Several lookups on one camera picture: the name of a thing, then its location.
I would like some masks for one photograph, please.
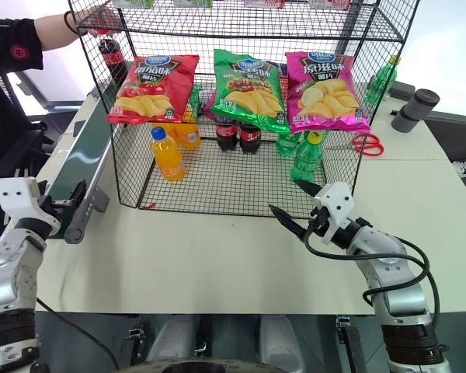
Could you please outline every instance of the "black cable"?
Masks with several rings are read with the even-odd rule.
[[[44,301],[42,301],[41,299],[37,298],[37,302],[39,305],[41,305],[44,309],[46,309],[48,312],[51,312],[52,314],[56,315],[60,320],[62,320],[63,322],[67,323],[69,326],[72,326],[74,329],[76,329],[77,331],[79,331],[83,336],[85,336],[86,338],[88,338],[89,340],[91,340],[94,344],[96,344],[98,347],[100,347],[107,355],[109,355],[110,357],[110,360],[112,361],[112,364],[114,365],[115,369],[116,370],[119,370],[119,364],[117,363],[117,359],[116,357],[114,356],[113,352],[105,345],[103,344],[102,342],[100,342],[99,340],[97,340],[92,334],[88,333],[86,330],[84,330],[83,328],[77,326],[76,324],[74,324],[73,322],[70,322],[69,320],[67,320],[65,317],[61,316],[60,314],[58,314],[57,312],[55,312],[53,309],[51,309],[48,305],[45,304]]]
[[[428,277],[430,286],[432,287],[432,290],[433,290],[433,301],[434,301],[434,306],[435,306],[435,309],[433,311],[432,323],[433,323],[433,326],[436,326],[437,321],[438,321],[438,315],[440,314],[440,297],[438,295],[438,289],[436,287],[435,280],[433,279],[433,275],[429,271],[428,257],[418,246],[404,239],[400,239],[399,237],[397,238],[402,243],[414,249],[422,257],[423,262],[418,260],[414,256],[410,256],[407,254],[400,254],[400,253],[363,254],[363,255],[330,254],[330,253],[324,253],[322,251],[318,251],[311,246],[311,244],[309,243],[309,238],[311,237],[312,233],[314,233],[314,230],[315,230],[315,221],[311,221],[309,223],[308,230],[305,232],[305,235],[304,235],[304,244],[305,244],[305,247],[309,250],[309,252],[316,256],[320,256],[326,259],[334,259],[334,260],[372,260],[372,259],[384,259],[384,258],[399,258],[399,259],[405,259],[405,260],[412,261],[413,263],[420,266],[422,268],[421,273],[418,276],[414,277],[412,280],[403,282],[401,284],[367,290],[363,293],[363,299],[368,305],[373,306],[373,302],[368,298],[368,295],[375,295],[375,294],[382,293],[385,291],[393,291],[393,290],[408,288],[410,286],[418,284],[425,277]]]

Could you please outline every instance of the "potato chip bag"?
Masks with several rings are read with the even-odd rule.
[[[180,123],[198,62],[196,55],[136,57],[107,121]]]
[[[264,131],[286,134],[287,115],[280,90],[280,73],[273,64],[247,54],[214,50],[216,99],[210,111],[253,124]]]
[[[353,57],[323,52],[293,52],[286,56],[291,132],[370,132],[354,91],[350,72]]]

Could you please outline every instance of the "table surface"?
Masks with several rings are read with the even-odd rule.
[[[94,104],[88,97],[71,125],[86,119]],[[351,217],[422,248],[442,312],[466,312],[466,189],[423,122],[409,134],[390,127],[391,109],[403,104],[390,98],[381,104],[373,132],[385,153],[363,157]],[[55,177],[72,141],[70,135],[59,141],[39,180]],[[99,185],[110,205],[92,215],[83,242],[47,242],[38,295],[56,310],[373,313],[361,298],[367,286],[354,263],[311,255],[276,219],[121,206],[112,162]],[[317,239],[313,244],[341,252]],[[423,288],[432,305],[428,284]]]

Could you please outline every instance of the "wire mesh rack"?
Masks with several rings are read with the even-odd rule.
[[[400,55],[419,0],[355,0],[349,10],[311,9],[306,1],[285,1],[283,9],[246,8],[243,0],[214,1],[212,9],[176,8],[172,0],[155,0],[151,9],[117,9],[103,0],[70,0],[78,29],[118,32],[124,60],[135,56],[198,54],[195,84],[214,90],[214,49],[285,63],[290,51],[322,51],[355,57],[353,80],[363,103],[368,82],[393,54]],[[90,15],[84,17],[90,9]],[[115,17],[107,18],[110,10]],[[117,87],[99,52],[96,37],[81,38],[89,67],[107,111]],[[372,120],[377,107],[363,105]],[[263,132],[254,155],[221,152],[214,123],[197,118],[202,144],[182,151],[183,181],[163,179],[150,151],[151,124],[111,125],[113,158],[120,203],[145,210],[272,216],[275,204],[295,218],[306,218],[312,199],[290,181],[293,159],[276,153],[276,135]],[[353,134],[330,131],[315,182],[336,180],[355,187],[361,154],[344,149]]]

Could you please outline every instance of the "brand logo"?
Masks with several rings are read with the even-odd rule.
[[[238,66],[241,70],[252,70],[254,68],[261,68],[264,65],[262,61],[257,60],[240,60],[238,61]]]
[[[309,52],[308,57],[314,62],[318,62],[320,64],[325,62],[333,62],[336,59],[336,56],[333,53],[325,52]]]
[[[171,62],[170,56],[152,56],[145,59],[145,64],[148,66],[161,66],[162,64],[168,64]]]

